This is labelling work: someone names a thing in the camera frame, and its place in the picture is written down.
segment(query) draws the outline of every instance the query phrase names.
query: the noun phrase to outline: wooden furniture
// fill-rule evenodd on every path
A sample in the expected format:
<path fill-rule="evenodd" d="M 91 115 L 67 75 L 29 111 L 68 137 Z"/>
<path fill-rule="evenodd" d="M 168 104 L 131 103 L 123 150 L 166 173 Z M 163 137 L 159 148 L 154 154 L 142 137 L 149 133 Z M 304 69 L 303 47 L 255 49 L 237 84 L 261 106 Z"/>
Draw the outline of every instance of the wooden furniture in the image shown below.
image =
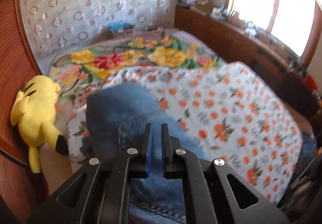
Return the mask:
<path fill-rule="evenodd" d="M 10 125 L 10 111 L 17 92 L 25 82 L 40 74 L 26 45 L 18 0 L 0 0 L 0 148 L 28 163 L 27 146 L 17 128 Z M 28 166 L 4 152 L 0 153 L 0 196 L 23 224 L 45 199 L 42 176 L 32 174 Z"/>
<path fill-rule="evenodd" d="M 245 37 L 243 30 L 179 7 L 175 10 L 174 25 L 203 41 L 225 61 L 247 64 L 282 100 L 306 118 L 319 110 L 306 82 L 289 72 L 287 61 L 260 40 Z"/>

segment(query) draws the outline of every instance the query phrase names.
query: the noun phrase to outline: bed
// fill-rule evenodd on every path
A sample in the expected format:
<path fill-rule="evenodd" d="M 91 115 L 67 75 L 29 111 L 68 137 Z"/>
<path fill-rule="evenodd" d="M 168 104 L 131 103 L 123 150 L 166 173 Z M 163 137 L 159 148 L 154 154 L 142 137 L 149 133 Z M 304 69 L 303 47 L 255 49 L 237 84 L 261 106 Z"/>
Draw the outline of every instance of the bed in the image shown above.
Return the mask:
<path fill-rule="evenodd" d="M 59 54 L 49 76 L 62 87 L 56 126 L 70 152 L 40 147 L 49 194 L 88 160 L 87 96 L 124 82 L 149 89 L 209 160 L 223 158 L 273 203 L 295 170 L 302 135 L 289 110 L 249 67 L 227 64 L 186 32 L 159 28 Z"/>

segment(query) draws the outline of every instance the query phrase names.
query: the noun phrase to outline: blue cloth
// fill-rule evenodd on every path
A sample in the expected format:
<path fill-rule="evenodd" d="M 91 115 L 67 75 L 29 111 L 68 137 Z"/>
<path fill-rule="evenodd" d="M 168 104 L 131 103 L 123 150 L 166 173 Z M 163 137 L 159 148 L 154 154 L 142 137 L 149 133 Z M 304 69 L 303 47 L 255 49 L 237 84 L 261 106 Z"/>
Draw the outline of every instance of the blue cloth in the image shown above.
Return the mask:
<path fill-rule="evenodd" d="M 291 183 L 296 180 L 300 174 L 306 169 L 306 167 L 311 163 L 314 159 L 314 153 L 317 146 L 317 141 L 312 139 L 310 134 L 307 132 L 302 132 L 303 144 L 300 156 L 298 157 L 297 165 L 295 168 L 295 172 L 293 173 Z"/>
<path fill-rule="evenodd" d="M 130 218 L 135 223 L 186 223 L 181 180 L 166 180 L 162 172 L 161 125 L 180 140 L 183 148 L 207 159 L 196 141 L 159 108 L 154 97 L 135 84 L 124 83 L 88 97 L 86 122 L 95 156 L 113 158 L 142 138 L 152 123 L 153 146 L 148 179 L 133 179 Z"/>

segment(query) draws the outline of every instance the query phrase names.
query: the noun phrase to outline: window frame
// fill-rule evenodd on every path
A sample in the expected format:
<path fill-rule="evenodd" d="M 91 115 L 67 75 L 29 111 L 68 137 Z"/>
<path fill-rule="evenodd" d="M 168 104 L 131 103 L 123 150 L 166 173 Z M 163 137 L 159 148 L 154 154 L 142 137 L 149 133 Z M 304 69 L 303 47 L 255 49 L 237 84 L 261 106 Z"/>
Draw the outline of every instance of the window frame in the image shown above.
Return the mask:
<path fill-rule="evenodd" d="M 273 12 L 272 16 L 269 21 L 269 25 L 266 29 L 268 33 L 272 32 L 274 22 L 277 15 L 277 10 L 279 7 L 280 0 L 275 0 L 273 4 Z M 225 1 L 225 8 L 228 9 L 228 11 L 231 11 L 234 9 L 235 6 L 235 0 L 226 0 Z M 303 54 L 299 56 L 299 61 L 302 64 L 303 67 L 307 68 L 313 58 L 313 55 L 315 53 L 315 50 L 317 48 L 321 31 L 322 31 L 322 11 L 320 7 L 320 2 L 316 0 L 315 2 L 315 10 L 314 10 L 314 18 L 313 18 L 313 24 L 310 32 L 310 36 L 308 39 L 308 42 L 306 44 L 306 47 L 303 51 Z"/>

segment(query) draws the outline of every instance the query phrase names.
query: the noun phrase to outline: wooden cabinet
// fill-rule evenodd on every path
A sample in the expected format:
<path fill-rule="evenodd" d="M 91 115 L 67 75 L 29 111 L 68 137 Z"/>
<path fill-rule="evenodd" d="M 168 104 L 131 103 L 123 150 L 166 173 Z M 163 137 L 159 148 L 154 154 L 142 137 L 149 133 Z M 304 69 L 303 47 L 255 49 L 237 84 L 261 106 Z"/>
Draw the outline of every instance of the wooden cabinet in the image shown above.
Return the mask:
<path fill-rule="evenodd" d="M 174 17 L 174 26 L 180 30 L 189 32 L 191 13 L 190 10 L 176 8 Z"/>
<path fill-rule="evenodd" d="M 225 61 L 240 61 L 251 67 L 282 100 L 306 118 L 319 109 L 305 83 L 297 75 L 287 73 L 287 62 L 269 46 L 243 36 L 239 28 L 178 7 L 175 27 L 203 41 Z"/>
<path fill-rule="evenodd" d="M 227 56 L 228 62 L 241 61 L 249 65 L 257 49 L 257 46 L 243 35 L 235 34 L 229 37 L 230 50 Z"/>
<path fill-rule="evenodd" d="M 189 30 L 192 35 L 197 37 L 201 41 L 206 41 L 208 34 L 209 34 L 209 29 L 207 25 L 204 22 L 203 16 L 193 16 L 191 17 L 191 21 L 189 24 Z"/>
<path fill-rule="evenodd" d="M 230 36 L 226 29 L 211 26 L 205 43 L 221 58 L 227 60 L 230 51 Z"/>

